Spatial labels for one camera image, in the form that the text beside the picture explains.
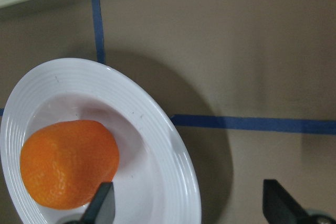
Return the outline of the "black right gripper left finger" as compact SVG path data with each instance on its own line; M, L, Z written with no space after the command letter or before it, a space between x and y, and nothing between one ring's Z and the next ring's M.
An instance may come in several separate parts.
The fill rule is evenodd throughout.
M82 215L80 223L113 223L116 216L115 210L113 182L102 183Z

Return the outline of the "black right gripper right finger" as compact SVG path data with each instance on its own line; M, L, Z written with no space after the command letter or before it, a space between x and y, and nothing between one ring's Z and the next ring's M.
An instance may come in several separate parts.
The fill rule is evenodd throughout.
M275 179L263 181L263 214L268 223L308 223L310 216Z

